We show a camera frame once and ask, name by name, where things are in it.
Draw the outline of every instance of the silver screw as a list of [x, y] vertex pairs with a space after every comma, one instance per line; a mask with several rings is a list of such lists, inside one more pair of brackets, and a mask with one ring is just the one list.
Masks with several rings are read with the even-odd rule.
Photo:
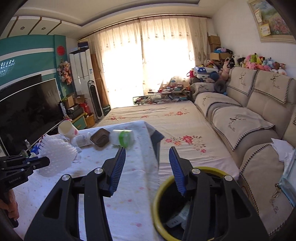
[[229, 175], [226, 175], [224, 178], [225, 178], [225, 180], [228, 181], [228, 182], [230, 182], [230, 181], [233, 180], [232, 176], [229, 176]]
[[70, 179], [70, 176], [68, 174], [62, 176], [63, 181], [68, 181]]
[[199, 170], [198, 168], [193, 168], [193, 169], [191, 170], [191, 172], [192, 172], [193, 174], [200, 174], [200, 170]]
[[95, 174], [101, 174], [104, 170], [102, 168], [97, 168], [94, 170]]

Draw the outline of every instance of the paper cup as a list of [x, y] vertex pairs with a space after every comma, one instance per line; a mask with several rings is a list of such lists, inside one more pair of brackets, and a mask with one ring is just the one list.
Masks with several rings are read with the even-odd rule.
[[58, 132], [69, 139], [79, 135], [79, 131], [68, 120], [64, 120], [59, 124]]

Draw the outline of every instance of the ceiling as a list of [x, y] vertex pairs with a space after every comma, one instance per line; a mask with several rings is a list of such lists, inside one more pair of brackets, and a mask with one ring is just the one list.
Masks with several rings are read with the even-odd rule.
[[108, 25], [161, 14], [213, 16], [228, 0], [28, 0], [1, 38], [60, 34], [79, 39]]

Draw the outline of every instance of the framed painting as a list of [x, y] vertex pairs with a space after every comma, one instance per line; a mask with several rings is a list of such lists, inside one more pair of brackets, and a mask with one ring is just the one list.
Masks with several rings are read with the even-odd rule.
[[296, 43], [279, 13], [266, 0], [248, 0], [261, 42]]

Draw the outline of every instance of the sofa backrest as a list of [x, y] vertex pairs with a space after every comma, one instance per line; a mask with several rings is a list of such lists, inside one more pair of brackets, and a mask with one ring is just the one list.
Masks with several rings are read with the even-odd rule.
[[253, 92], [258, 70], [235, 67], [229, 71], [227, 95], [246, 107]]
[[247, 108], [275, 125], [282, 138], [296, 103], [296, 81], [290, 77], [260, 70]]
[[284, 140], [289, 142], [293, 147], [296, 147], [296, 107], [288, 125], [288, 128], [283, 137]]

